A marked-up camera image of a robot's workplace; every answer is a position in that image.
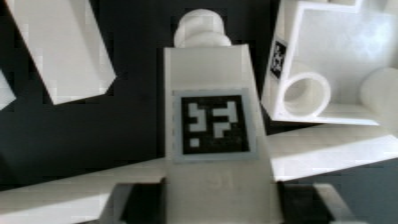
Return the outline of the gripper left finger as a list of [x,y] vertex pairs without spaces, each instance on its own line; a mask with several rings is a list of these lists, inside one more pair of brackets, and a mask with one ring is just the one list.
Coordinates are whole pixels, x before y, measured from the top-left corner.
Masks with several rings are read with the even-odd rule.
[[118,184],[100,218],[87,224],[166,224],[166,179],[159,183]]

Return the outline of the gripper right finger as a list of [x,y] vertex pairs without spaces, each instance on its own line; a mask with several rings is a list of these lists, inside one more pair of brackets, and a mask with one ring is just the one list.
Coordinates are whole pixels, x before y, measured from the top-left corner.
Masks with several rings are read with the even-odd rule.
[[278,182],[283,224],[363,224],[331,184]]

